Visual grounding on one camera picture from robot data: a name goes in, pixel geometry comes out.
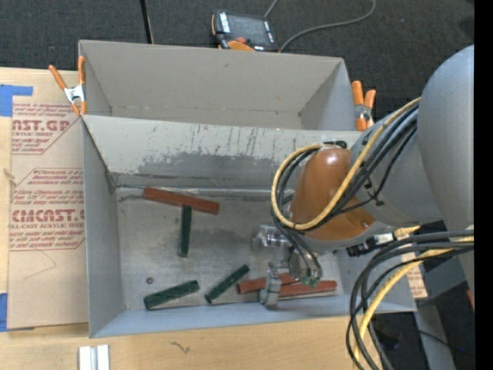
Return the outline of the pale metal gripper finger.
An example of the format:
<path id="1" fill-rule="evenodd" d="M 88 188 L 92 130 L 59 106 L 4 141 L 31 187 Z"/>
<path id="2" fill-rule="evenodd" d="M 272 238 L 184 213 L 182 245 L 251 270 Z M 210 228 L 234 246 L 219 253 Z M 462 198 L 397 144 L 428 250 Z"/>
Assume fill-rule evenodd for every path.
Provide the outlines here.
<path id="1" fill-rule="evenodd" d="M 277 306 L 282 281 L 279 278 L 279 271 L 273 264 L 270 267 L 270 306 L 275 308 Z"/>
<path id="2" fill-rule="evenodd" d="M 265 308 L 272 308 L 270 303 L 271 272 L 268 271 L 265 277 L 264 286 L 259 290 L 259 301 Z"/>

